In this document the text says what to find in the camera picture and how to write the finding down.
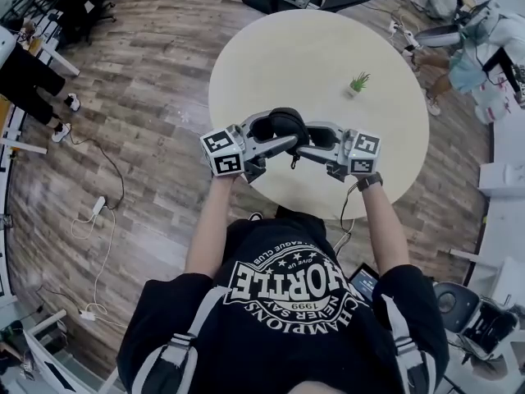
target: white tabletop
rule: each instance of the white tabletop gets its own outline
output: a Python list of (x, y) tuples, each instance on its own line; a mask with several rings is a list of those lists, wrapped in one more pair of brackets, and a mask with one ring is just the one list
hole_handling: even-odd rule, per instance
[[(361, 71), (367, 88), (351, 99), (346, 86)], [(413, 184), (428, 146), (428, 117), (418, 81), (407, 63), (380, 35), (347, 17), (294, 10), (265, 16), (241, 30), (213, 68), (209, 109), (214, 127), (240, 124), (277, 107), (299, 111), (305, 121), (332, 121), (382, 138), (378, 171), (393, 203)], [(326, 166), (291, 156), (267, 161), (252, 183), (274, 202), (320, 218), (338, 218), (355, 182), (326, 174)], [(345, 218), (365, 215), (355, 191)]]

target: backpack strap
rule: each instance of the backpack strap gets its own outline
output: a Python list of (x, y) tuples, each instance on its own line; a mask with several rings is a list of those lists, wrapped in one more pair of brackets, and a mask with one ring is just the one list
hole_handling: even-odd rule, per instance
[(213, 307), (229, 291), (230, 289), (227, 287), (216, 286), (204, 296), (188, 332), (186, 334), (173, 334), (173, 337), (166, 345), (158, 347), (143, 362), (133, 381), (132, 394), (142, 394), (144, 384), (159, 357), (182, 371), (182, 379), (177, 394), (188, 392), (195, 367), (197, 366), (197, 351), (191, 346), (191, 342), (199, 335)]
[(436, 361), (410, 337), (409, 326), (392, 298), (381, 295), (386, 304), (394, 338), (396, 360), (405, 394), (432, 394), (436, 390)]

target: graphic print on t-shirt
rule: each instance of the graphic print on t-shirt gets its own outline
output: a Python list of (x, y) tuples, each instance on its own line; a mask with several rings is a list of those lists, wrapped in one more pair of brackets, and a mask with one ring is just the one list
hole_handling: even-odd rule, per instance
[(363, 296), (315, 245), (279, 244), (251, 263), (237, 261), (224, 304), (244, 304), (260, 323), (284, 333), (316, 334), (348, 326)]

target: wristwatch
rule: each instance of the wristwatch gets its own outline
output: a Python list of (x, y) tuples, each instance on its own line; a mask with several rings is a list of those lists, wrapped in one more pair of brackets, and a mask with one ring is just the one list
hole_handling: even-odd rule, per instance
[(366, 190), (369, 186), (375, 184), (376, 182), (381, 183), (381, 186), (383, 185), (383, 178), (379, 172), (375, 172), (372, 175), (365, 176), (364, 178), (360, 179), (358, 181), (358, 190), (363, 192), (363, 190)]

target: potted plant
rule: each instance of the potted plant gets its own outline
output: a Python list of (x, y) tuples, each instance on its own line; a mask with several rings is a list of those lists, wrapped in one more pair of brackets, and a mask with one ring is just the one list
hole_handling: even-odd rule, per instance
[(357, 96), (364, 88), (367, 87), (366, 83), (368, 82), (369, 79), (370, 79), (370, 75), (362, 71), (357, 79), (354, 78), (350, 82), (350, 85), (347, 88), (347, 92), (349, 93), (349, 95), (352, 98)]

